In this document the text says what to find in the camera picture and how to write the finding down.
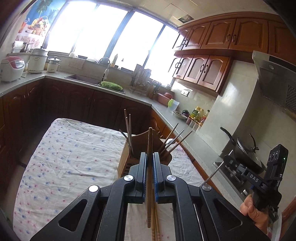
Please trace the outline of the person's right hand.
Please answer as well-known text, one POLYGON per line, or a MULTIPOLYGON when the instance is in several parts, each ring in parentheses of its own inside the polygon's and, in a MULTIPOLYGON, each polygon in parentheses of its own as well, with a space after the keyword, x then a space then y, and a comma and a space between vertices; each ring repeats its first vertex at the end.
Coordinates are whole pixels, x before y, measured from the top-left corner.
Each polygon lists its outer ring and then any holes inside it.
POLYGON ((267 234, 269 216, 267 212, 259 211, 253 204, 252 195, 249 194, 240 205, 240 212, 244 216, 249 216, 255 225, 265 234, 267 234))

